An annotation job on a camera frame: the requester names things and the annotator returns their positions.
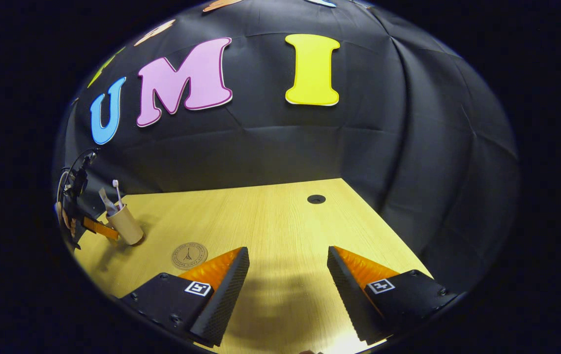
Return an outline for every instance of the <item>black fabric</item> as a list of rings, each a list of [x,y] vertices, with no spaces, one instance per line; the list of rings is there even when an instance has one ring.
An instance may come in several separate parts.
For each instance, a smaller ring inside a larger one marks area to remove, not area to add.
[[[92,75],[86,78],[76,111],[62,123],[60,168],[96,146],[93,100],[122,76],[127,81],[117,133],[89,172],[85,208],[103,211],[97,191],[105,186],[112,198],[113,178],[121,192],[136,194],[343,177],[437,282],[455,292],[475,284],[509,231],[519,190],[508,120],[475,70],[376,7],[249,0],[202,14],[204,6],[165,18],[176,22],[137,47],[144,33],[131,38],[90,88]],[[292,33],[341,44],[332,53],[336,105],[285,100],[295,74],[295,50],[285,42]],[[162,56],[177,69],[195,45],[223,36],[233,39],[223,58],[231,102],[199,111],[180,103],[170,116],[157,101],[160,121],[137,127],[138,70]],[[101,112],[107,123],[107,94]]]

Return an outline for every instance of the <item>wooden table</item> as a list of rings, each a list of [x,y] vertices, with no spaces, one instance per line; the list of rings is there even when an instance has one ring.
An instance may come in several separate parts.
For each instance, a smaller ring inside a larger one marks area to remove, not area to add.
[[[325,203],[307,202],[314,194]],[[348,354],[378,345],[357,338],[326,267],[329,246],[430,275],[342,179],[127,195],[123,202],[146,233],[143,244],[113,245],[86,233],[74,253],[106,294],[125,296],[158,273],[183,273],[171,258],[180,244],[203,244],[209,260],[247,246],[246,280],[221,346],[212,349],[220,354]]]

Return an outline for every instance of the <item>eiffel tower logo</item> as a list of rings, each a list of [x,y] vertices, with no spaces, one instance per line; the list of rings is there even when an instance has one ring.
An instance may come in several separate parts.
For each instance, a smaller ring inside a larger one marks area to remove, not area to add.
[[[193,260],[193,258],[191,258],[191,247],[188,247],[188,251],[186,251],[186,257],[184,257],[185,260]]]

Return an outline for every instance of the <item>toothbrush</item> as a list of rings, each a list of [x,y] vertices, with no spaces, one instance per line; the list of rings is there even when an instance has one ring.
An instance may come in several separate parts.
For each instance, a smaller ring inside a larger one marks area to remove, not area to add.
[[[117,189],[118,194],[118,209],[123,210],[123,202],[121,202],[121,193],[118,191],[118,179],[112,180],[112,186]]]
[[[105,204],[105,210],[108,211],[108,214],[109,215],[116,214],[118,209],[116,206],[114,206],[114,203],[110,202],[108,196],[105,194],[104,188],[101,188],[99,190],[99,196],[101,197],[101,200],[103,200],[103,204]]]

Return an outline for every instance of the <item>blue letter u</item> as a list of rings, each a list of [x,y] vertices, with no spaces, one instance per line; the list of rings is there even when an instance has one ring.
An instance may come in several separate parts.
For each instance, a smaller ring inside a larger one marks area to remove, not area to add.
[[[103,145],[110,141],[114,134],[117,132],[118,128],[118,118],[120,117],[120,96],[121,87],[125,83],[125,77],[118,79],[112,84],[108,90],[110,94],[110,121],[108,125],[103,127],[101,125],[101,101],[105,97],[104,94],[100,94],[90,106],[91,119],[90,125],[92,127],[92,139],[95,143]]]

